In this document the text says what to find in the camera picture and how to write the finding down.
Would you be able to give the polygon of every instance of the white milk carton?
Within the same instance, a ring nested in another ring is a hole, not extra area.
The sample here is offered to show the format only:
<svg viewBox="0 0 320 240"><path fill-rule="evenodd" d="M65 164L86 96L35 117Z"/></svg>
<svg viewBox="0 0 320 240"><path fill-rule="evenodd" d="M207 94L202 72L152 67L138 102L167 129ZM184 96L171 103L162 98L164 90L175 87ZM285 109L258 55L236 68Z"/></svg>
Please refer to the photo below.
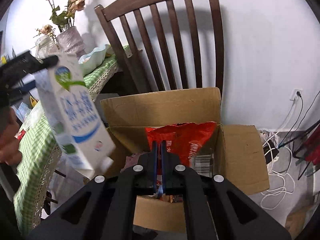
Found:
<svg viewBox="0 0 320 240"><path fill-rule="evenodd" d="M76 56L58 54L58 64L35 73L44 114L73 168L92 179L107 170L115 145L86 88Z"/></svg>

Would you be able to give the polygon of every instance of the wooden chair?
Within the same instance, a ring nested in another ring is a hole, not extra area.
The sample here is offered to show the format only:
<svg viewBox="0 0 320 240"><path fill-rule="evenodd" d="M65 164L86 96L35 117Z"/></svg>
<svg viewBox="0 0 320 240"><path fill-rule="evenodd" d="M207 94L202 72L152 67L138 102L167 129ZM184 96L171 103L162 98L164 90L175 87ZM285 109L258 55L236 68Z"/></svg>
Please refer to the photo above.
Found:
<svg viewBox="0 0 320 240"><path fill-rule="evenodd" d="M183 54L183 47L181 42L180 30L177 20L176 11L173 5L173 0L116 0L106 8L103 8L101 5L98 5L95 8L96 14L100 20L103 30L105 31L111 46L114 49L114 52L117 56L119 64L122 66L124 72L128 73L136 86L136 89L139 93L150 92L150 84L146 79L146 74L143 71L141 59L138 54L137 45L133 39L132 32L128 25L125 14L132 12L137 21L138 29L142 37L142 41L150 62L150 66L156 80L156 85L159 91L165 90L163 80L160 75L159 67L157 60L151 45L151 41L145 26L145 22L142 18L140 8L149 6L153 18L153 22L156 29L156 34L158 37L164 66L168 76L168 81L170 89L177 89L175 77L173 75L171 60L169 56L169 51L166 43L166 38L164 36L164 30L162 27L159 11L157 9L156 3L166 1L166 5L169 12L170 23L172 27L172 34L174 38L175 48L177 52L177 60L179 64L180 76L182 87L184 89L189 88L186 64ZM201 55L200 55L200 45L198 30L196 24L196 18L193 8L192 0L184 0L189 27L191 32L191 41L193 48L193 57L195 63L195 73L196 73L196 87L202 87L202 71L201 71ZM209 0L212 22L213 22L213 31L214 31L214 40L215 40L215 58L216 58L216 87L220 89L222 95L222 85L223 85L223 63L224 63L224 49L223 49L223 30L222 30L222 21L220 13L220 5L218 0ZM111 23L111 20L115 18L120 18L124 33L128 40L129 46L131 48L133 59L135 60L135 65L130 65L128 59L124 53L119 37L116 34L116 31Z"/></svg>

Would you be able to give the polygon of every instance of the glass jar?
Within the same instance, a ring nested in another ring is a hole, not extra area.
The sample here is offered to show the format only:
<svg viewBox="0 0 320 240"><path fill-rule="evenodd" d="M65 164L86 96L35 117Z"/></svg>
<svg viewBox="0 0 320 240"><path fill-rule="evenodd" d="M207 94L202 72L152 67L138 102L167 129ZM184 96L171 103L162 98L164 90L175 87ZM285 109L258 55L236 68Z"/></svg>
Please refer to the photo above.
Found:
<svg viewBox="0 0 320 240"><path fill-rule="evenodd" d="M36 57L45 58L59 52L57 45L51 40L49 35L44 35L36 41Z"/></svg>

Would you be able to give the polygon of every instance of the white wall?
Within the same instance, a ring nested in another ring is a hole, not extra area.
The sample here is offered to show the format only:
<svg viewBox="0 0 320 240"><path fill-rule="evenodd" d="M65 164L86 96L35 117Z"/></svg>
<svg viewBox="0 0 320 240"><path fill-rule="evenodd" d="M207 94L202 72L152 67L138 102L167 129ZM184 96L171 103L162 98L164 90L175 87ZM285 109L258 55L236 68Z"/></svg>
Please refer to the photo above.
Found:
<svg viewBox="0 0 320 240"><path fill-rule="evenodd" d="M67 0L55 0L64 6ZM98 4L107 6L114 0L86 0L84 11L76 13L76 26L90 51L95 45L108 42L94 12ZM212 33L208 0L193 0L197 24L200 29L203 83L214 86L214 36ZM189 66L188 77L195 87L191 38L182 0L175 6ZM320 24L305 0L220 0L225 38L225 79L222 121L226 123L254 124L257 128L276 130L284 121L292 102L289 97L294 88L303 89L302 116L320 90ZM170 24L165 4L159 11L169 43L175 76L179 77ZM156 57L161 59L159 45L148 8L142 9ZM14 0L10 7L6 29L6 48L16 53L34 46L34 29L50 23L50 6L45 0ZM138 47L143 49L134 16L127 15ZM120 40L127 44L120 21L113 21ZM159 64L165 77L164 66ZM319 100L309 111L307 128L320 118ZM289 130L298 117L295 113L284 130Z"/></svg>
<svg viewBox="0 0 320 240"><path fill-rule="evenodd" d="M0 20L0 31L3 31L2 34L2 42L1 42L1 48L0 48L0 55L4 55L5 53L5 30L7 27L7 19L8 19L9 9L5 12L3 17Z"/></svg>

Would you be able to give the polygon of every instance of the person's hand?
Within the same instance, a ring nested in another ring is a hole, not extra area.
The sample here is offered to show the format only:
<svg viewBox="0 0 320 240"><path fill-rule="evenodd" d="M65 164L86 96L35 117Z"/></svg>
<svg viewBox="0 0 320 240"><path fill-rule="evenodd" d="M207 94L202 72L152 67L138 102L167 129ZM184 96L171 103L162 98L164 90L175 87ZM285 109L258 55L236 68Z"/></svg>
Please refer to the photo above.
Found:
<svg viewBox="0 0 320 240"><path fill-rule="evenodd" d="M16 120L17 116L10 108L8 125L0 135L0 163L13 165L21 162L22 154L19 151L19 140L14 137L19 131Z"/></svg>

